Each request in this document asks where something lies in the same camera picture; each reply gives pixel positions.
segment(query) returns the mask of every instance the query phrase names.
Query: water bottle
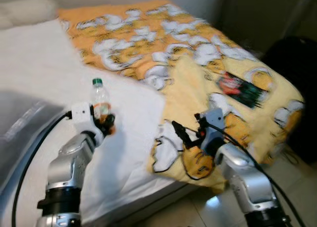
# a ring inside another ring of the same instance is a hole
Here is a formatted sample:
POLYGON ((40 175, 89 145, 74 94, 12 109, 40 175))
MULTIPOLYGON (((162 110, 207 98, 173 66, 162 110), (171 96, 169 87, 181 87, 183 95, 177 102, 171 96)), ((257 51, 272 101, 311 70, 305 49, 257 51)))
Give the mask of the water bottle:
POLYGON ((109 93, 103 86, 101 78, 93 79, 92 103, 94 106, 94 116, 100 123, 103 123, 110 114, 109 93))

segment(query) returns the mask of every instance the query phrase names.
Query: floor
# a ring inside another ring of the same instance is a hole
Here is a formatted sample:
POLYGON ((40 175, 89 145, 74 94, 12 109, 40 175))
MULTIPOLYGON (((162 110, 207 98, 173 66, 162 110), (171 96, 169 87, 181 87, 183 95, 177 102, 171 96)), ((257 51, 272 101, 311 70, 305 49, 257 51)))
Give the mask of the floor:
MULTIPOLYGON (((281 155, 274 165, 266 167, 266 170, 286 192, 306 226, 317 227, 317 167, 308 166, 301 160, 295 166, 281 155)), ((282 204, 292 220, 293 227, 298 227, 284 200, 282 204)), ((247 224, 230 189, 215 196, 209 189, 200 188, 136 226, 247 227, 247 224)))

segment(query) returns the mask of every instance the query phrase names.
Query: cartoon print blanket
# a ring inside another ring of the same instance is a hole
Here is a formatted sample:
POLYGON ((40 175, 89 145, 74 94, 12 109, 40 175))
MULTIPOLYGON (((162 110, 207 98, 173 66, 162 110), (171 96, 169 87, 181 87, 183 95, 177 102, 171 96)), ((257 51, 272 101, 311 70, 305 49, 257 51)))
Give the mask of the cartoon print blanket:
POLYGON ((61 9, 59 18, 84 63, 165 94, 151 172, 223 186, 209 156, 183 149, 172 120, 194 139, 194 113, 220 107, 225 131, 263 161, 301 117, 303 99, 286 79, 169 1, 61 9))

